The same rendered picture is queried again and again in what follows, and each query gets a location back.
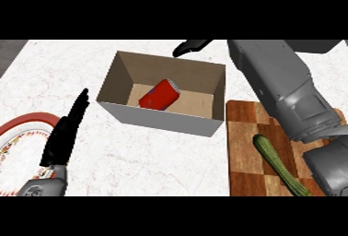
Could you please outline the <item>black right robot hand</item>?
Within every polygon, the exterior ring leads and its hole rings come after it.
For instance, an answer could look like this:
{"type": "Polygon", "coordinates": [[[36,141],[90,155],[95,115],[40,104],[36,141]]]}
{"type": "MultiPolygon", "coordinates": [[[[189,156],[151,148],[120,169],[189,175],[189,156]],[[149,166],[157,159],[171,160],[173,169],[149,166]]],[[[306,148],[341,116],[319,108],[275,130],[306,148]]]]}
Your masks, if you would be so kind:
{"type": "Polygon", "coordinates": [[[211,40],[186,40],[174,49],[173,56],[180,57],[186,53],[199,52],[211,43],[211,40]]]}

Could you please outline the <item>checkered wooden cutting board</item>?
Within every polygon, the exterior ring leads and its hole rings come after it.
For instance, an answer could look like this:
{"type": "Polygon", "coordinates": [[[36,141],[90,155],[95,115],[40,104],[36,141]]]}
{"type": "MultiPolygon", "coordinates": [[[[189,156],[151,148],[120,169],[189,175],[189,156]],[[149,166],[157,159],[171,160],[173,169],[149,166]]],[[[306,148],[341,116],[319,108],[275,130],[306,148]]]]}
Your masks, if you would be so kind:
{"type": "Polygon", "coordinates": [[[269,116],[263,104],[255,101],[226,102],[226,125],[230,196],[292,196],[254,147],[253,137],[257,134],[269,138],[289,173],[310,193],[323,196],[303,155],[313,148],[326,146],[331,140],[322,139],[309,144],[291,141],[278,120],[269,116]]]}

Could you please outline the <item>green cucumber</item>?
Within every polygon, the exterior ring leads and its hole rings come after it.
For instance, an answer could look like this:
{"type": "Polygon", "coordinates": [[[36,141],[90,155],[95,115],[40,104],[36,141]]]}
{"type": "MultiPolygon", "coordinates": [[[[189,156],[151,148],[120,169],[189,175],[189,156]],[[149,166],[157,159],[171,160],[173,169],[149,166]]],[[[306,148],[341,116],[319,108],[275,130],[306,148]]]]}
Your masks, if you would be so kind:
{"type": "Polygon", "coordinates": [[[263,156],[264,160],[267,161],[269,165],[272,166],[281,180],[291,191],[294,196],[311,196],[310,191],[307,190],[306,186],[300,183],[300,181],[292,176],[288,168],[283,164],[283,161],[278,155],[275,150],[273,144],[266,136],[257,134],[253,137],[253,145],[263,156]]]}

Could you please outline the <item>dark grey flat appliance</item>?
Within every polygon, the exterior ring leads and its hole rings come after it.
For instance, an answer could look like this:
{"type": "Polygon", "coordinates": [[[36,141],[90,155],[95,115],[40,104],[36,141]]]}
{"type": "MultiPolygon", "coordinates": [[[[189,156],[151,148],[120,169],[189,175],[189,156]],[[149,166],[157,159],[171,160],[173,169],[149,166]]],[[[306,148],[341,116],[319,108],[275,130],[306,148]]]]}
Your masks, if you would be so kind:
{"type": "Polygon", "coordinates": [[[0,40],[0,77],[27,45],[27,40],[0,40]]]}

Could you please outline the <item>open cardboard box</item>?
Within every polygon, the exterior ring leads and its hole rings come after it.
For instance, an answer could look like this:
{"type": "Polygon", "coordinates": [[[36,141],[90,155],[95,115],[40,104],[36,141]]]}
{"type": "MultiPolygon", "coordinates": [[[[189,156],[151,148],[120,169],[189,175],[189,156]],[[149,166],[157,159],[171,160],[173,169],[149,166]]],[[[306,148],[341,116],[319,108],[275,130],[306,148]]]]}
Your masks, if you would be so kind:
{"type": "Polygon", "coordinates": [[[226,66],[118,52],[96,97],[124,124],[211,136],[224,122],[226,66]]]}

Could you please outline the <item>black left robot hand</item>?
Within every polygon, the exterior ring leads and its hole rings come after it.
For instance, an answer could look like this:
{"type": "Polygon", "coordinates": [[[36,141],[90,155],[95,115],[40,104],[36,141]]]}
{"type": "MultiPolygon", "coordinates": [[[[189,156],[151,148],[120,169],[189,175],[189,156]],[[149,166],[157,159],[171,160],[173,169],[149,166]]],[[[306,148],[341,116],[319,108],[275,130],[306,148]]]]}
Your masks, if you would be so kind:
{"type": "Polygon", "coordinates": [[[89,105],[89,89],[86,88],[77,97],[68,115],[62,116],[46,141],[40,162],[43,167],[68,163],[76,145],[79,126],[89,105]]]}

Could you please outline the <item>white plate with red rim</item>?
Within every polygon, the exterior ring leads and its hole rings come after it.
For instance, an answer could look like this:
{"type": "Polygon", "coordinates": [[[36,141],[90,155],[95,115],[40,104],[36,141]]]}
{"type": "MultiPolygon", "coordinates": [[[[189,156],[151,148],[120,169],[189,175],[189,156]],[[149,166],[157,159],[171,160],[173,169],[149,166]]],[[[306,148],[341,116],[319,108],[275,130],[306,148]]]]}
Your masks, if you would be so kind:
{"type": "Polygon", "coordinates": [[[40,162],[59,119],[52,113],[34,112],[0,126],[0,196],[17,196],[28,180],[52,176],[40,162]]]}

